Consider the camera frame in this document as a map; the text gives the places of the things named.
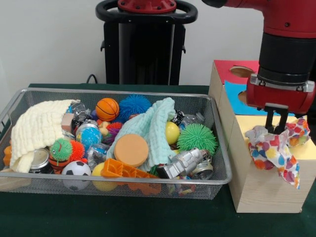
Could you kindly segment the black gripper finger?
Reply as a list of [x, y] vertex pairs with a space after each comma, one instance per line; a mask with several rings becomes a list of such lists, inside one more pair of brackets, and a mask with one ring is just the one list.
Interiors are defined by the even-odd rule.
[[275, 127], [275, 134], [281, 134], [285, 130], [286, 122], [288, 118], [288, 112], [280, 113], [280, 120], [278, 126]]
[[273, 110], [266, 110], [266, 112], [267, 112], [267, 118], [266, 118], [265, 128], [268, 130], [268, 132], [274, 132], [274, 126], [272, 124], [274, 111]]

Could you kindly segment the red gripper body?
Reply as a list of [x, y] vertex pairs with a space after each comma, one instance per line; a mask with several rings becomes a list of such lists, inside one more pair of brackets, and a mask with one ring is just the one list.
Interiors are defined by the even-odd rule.
[[263, 109], [266, 104], [287, 106], [290, 113], [305, 114], [311, 107], [316, 90], [304, 92], [255, 85], [250, 82], [246, 86], [247, 105]]

